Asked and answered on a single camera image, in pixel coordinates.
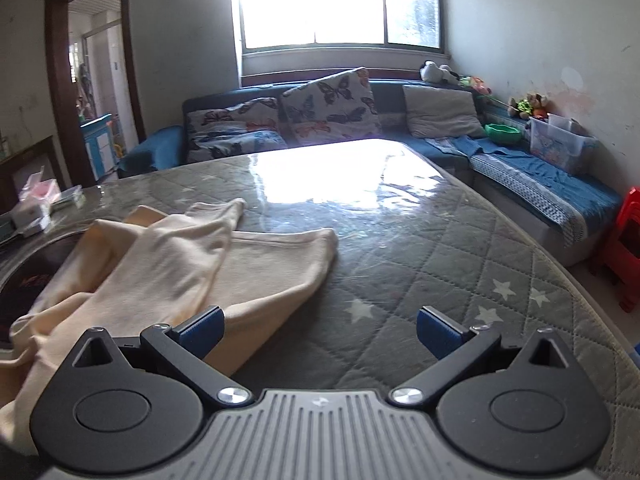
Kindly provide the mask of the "blue corner sofa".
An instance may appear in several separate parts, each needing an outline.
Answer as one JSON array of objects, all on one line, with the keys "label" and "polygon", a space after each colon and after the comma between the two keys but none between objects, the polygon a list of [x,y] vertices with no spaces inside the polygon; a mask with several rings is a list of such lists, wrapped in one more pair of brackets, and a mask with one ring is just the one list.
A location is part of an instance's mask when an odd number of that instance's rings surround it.
[{"label": "blue corner sofa", "polygon": [[[524,141],[503,148],[482,138],[418,139],[407,125],[403,86],[416,81],[372,79],[371,87],[382,122],[382,138],[408,145],[436,166],[475,188],[564,266],[588,258],[615,220],[623,199],[604,183],[583,174],[570,176],[529,154]],[[117,166],[123,178],[175,168],[188,162],[188,114],[221,110],[259,98],[280,98],[297,84],[263,84],[186,100],[183,124],[157,130]]]}]

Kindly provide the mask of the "black induction cooktop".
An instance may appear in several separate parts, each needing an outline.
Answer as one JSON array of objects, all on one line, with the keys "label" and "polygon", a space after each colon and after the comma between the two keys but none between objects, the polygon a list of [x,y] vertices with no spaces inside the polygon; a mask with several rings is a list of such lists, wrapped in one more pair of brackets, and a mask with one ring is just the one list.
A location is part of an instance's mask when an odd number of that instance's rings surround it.
[{"label": "black induction cooktop", "polygon": [[1,280],[1,350],[13,348],[12,324],[25,315],[73,251],[83,230],[58,236],[31,250]]}]

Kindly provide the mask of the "dark wooden door frame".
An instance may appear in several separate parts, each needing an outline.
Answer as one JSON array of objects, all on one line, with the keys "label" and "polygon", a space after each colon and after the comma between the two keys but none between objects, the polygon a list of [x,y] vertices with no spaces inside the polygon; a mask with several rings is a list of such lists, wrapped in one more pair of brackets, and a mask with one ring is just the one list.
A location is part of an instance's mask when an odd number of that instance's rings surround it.
[{"label": "dark wooden door frame", "polygon": [[[75,93],[68,62],[68,4],[73,0],[44,0],[44,47],[47,75],[58,143],[71,184],[91,188],[96,184],[86,153],[84,139],[75,112]],[[130,2],[120,0],[122,8],[122,42],[127,70],[129,97],[134,125],[140,142],[146,139],[141,105],[134,71],[134,51],[130,30]]]}]

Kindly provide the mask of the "upright butterfly pillow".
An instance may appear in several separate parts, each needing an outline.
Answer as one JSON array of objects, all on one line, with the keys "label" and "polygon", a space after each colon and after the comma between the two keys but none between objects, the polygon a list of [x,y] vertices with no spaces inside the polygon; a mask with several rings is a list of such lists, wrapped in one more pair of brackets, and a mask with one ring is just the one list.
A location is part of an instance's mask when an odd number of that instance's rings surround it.
[{"label": "upright butterfly pillow", "polygon": [[300,145],[379,138],[382,126],[364,67],[301,84],[280,97]]}]

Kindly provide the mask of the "colourful toys on sofa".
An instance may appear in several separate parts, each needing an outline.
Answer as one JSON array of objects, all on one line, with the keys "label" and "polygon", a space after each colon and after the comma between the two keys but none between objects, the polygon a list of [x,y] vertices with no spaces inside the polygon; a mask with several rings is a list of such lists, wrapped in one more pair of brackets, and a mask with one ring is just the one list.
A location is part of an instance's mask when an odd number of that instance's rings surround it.
[{"label": "colourful toys on sofa", "polygon": [[491,95],[491,88],[489,88],[488,85],[485,84],[485,81],[483,79],[480,79],[478,77],[475,77],[475,76],[462,76],[459,79],[459,84],[460,84],[461,87],[469,88],[469,89],[479,93],[481,96],[490,96]]}]

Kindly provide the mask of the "flat butterfly pillow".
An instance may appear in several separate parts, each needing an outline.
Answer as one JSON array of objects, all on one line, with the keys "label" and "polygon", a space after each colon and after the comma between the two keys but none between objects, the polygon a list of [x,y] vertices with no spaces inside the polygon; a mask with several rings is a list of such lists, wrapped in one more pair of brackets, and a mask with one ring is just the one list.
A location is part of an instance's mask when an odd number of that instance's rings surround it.
[{"label": "flat butterfly pillow", "polygon": [[189,164],[287,148],[276,98],[186,114]]}]

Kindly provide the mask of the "white tissue box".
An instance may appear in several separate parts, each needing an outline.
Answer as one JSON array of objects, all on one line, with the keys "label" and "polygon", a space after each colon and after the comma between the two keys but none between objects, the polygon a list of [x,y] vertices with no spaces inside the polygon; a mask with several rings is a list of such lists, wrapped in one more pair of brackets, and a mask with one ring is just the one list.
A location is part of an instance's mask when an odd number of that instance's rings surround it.
[{"label": "white tissue box", "polygon": [[43,180],[43,173],[41,167],[28,177],[18,193],[18,203],[10,211],[16,232],[22,237],[31,237],[50,226],[52,205],[61,196],[58,181]]}]

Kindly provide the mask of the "blue white cabinet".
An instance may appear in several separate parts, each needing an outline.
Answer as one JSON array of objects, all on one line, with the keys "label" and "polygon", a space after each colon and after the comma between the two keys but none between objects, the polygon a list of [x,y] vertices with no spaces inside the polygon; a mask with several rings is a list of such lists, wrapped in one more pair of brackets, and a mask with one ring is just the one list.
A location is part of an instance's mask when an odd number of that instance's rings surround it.
[{"label": "blue white cabinet", "polygon": [[112,125],[111,114],[105,114],[80,125],[93,177],[97,181],[113,172],[116,167]]}]

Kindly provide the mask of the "cream beige garment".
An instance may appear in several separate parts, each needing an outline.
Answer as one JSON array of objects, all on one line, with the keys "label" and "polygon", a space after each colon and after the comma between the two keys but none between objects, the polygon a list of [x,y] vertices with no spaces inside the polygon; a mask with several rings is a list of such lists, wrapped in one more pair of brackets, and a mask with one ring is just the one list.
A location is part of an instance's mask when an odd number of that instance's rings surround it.
[{"label": "cream beige garment", "polygon": [[319,288],[335,257],[331,229],[242,232],[237,198],[184,214],[140,206],[125,220],[96,220],[29,311],[11,326],[1,363],[1,441],[35,454],[29,417],[77,339],[100,326],[134,336],[178,325],[211,306],[226,328],[206,363],[233,375]]}]

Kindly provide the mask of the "red plastic stool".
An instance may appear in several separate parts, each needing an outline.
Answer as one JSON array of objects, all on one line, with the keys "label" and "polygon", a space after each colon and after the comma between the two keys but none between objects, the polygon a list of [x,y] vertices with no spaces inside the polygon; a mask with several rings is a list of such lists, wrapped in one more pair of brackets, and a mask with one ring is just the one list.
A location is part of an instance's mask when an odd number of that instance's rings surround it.
[{"label": "red plastic stool", "polygon": [[602,262],[618,279],[620,307],[627,313],[639,303],[639,188],[623,200],[605,241]]}]

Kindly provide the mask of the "green plastic bowl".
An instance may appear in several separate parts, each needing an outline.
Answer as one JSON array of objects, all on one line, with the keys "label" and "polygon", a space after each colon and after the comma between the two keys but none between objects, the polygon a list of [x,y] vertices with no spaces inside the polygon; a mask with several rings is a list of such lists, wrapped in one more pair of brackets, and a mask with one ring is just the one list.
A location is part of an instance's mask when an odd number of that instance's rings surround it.
[{"label": "green plastic bowl", "polygon": [[515,145],[522,140],[522,133],[518,128],[503,124],[487,124],[486,136],[491,142],[500,145]]}]

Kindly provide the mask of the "panda plush toy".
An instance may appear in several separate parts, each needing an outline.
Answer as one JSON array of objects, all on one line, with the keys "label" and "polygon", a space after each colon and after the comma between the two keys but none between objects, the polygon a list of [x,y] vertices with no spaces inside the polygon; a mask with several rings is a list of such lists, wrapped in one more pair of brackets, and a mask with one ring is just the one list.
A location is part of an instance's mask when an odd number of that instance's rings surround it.
[{"label": "panda plush toy", "polygon": [[429,84],[458,84],[459,76],[448,65],[426,61],[420,68],[420,77]]}]

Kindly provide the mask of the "brown plush toys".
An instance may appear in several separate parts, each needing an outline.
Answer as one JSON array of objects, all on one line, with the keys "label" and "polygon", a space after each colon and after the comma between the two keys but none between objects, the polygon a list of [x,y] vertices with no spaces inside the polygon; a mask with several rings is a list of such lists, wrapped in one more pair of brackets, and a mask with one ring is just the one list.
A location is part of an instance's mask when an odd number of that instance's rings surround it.
[{"label": "brown plush toys", "polygon": [[536,118],[546,120],[548,118],[549,100],[539,93],[527,93],[524,99],[517,101],[511,98],[506,104],[506,111],[510,117],[517,117],[521,120]]}]

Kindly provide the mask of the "grey cushion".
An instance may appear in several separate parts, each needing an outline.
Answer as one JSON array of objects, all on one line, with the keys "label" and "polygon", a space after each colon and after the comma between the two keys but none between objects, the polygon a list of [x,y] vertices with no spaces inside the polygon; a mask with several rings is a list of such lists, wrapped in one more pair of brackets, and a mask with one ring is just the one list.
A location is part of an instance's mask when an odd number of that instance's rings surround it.
[{"label": "grey cushion", "polygon": [[406,84],[407,125],[419,139],[484,136],[473,95],[464,90]]}]

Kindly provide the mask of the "window with green frame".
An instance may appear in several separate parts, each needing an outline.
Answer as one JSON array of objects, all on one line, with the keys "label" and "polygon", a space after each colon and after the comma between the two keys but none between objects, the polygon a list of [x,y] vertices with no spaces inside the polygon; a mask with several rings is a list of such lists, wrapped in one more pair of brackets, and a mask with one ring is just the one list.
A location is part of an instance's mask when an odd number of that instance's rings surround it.
[{"label": "window with green frame", "polygon": [[442,0],[240,0],[243,48],[365,46],[440,51]]}]

